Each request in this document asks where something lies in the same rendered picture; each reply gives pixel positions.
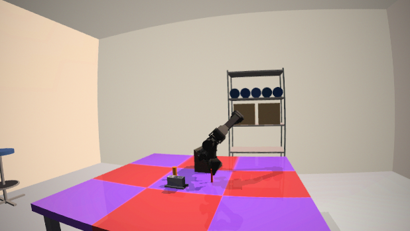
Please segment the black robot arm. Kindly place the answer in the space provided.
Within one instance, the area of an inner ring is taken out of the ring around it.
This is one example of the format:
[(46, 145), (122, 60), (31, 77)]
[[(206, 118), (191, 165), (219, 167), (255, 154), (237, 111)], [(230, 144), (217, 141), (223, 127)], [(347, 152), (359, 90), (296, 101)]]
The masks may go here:
[(234, 110), (230, 119), (224, 125), (220, 125), (218, 128), (214, 129), (209, 134), (209, 138), (202, 143), (202, 149), (198, 151), (200, 153), (197, 155), (199, 161), (205, 158), (209, 159), (210, 157), (208, 154), (208, 150), (217, 148), (217, 146), (226, 139), (228, 131), (235, 124), (240, 123), (243, 119), (243, 115), (239, 111)]

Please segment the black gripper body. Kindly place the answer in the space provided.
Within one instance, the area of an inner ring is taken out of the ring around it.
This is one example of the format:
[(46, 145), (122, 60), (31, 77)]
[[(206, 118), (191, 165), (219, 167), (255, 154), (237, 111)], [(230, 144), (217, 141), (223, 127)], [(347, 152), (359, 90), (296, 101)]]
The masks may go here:
[(205, 158), (205, 160), (209, 160), (209, 165), (221, 165), (221, 161), (217, 159), (218, 157), (216, 156), (216, 152), (218, 150), (216, 148), (213, 148), (211, 150), (208, 150), (209, 154), (209, 159)]

